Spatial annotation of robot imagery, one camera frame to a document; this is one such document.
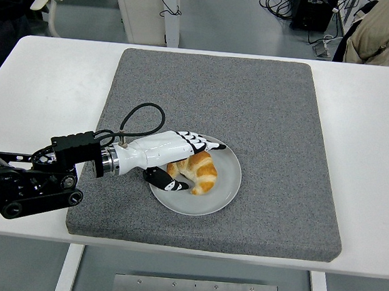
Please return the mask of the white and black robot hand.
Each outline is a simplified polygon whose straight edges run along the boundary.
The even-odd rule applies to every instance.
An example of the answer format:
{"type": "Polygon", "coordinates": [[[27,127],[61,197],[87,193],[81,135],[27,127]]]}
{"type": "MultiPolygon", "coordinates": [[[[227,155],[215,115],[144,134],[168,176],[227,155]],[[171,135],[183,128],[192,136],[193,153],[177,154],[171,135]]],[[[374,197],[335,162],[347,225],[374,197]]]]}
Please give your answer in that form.
{"type": "Polygon", "coordinates": [[[163,191],[181,191],[188,189],[185,182],[178,182],[159,167],[167,163],[188,159],[201,151],[222,150],[225,144],[211,142],[195,132],[173,132],[169,130],[133,140],[127,147],[113,146],[115,156],[113,171],[124,175],[133,168],[142,168],[149,184],[163,191]]]}

